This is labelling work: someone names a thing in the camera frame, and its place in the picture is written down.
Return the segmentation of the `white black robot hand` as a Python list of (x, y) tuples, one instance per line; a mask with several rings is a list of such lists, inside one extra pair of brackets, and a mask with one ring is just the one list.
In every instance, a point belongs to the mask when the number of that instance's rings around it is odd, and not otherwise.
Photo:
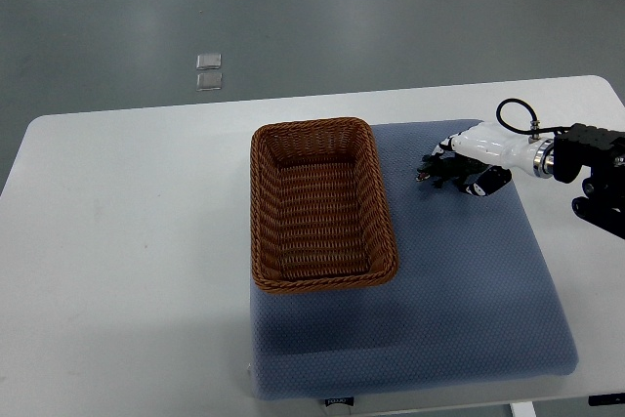
[(500, 124), (481, 122), (445, 138), (429, 155), (457, 154), (487, 164), (483, 173), (470, 176), (458, 188), (469, 195), (485, 197), (512, 180), (513, 168), (536, 178), (551, 178), (553, 150), (554, 141), (541, 136), (535, 128), (524, 134)]

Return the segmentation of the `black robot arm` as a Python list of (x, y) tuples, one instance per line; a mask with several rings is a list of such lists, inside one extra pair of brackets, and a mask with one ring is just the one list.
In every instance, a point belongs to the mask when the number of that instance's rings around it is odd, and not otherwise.
[[(518, 104), (530, 115), (527, 130), (507, 123), (502, 115), (506, 104)], [(581, 183), (583, 194), (571, 201), (573, 213), (581, 220), (619, 238), (624, 237), (624, 133), (575, 123), (542, 128), (527, 102), (509, 98), (495, 111), (497, 122), (506, 130), (527, 137), (519, 168), (538, 178), (554, 178), (570, 184), (584, 167), (590, 175)]]

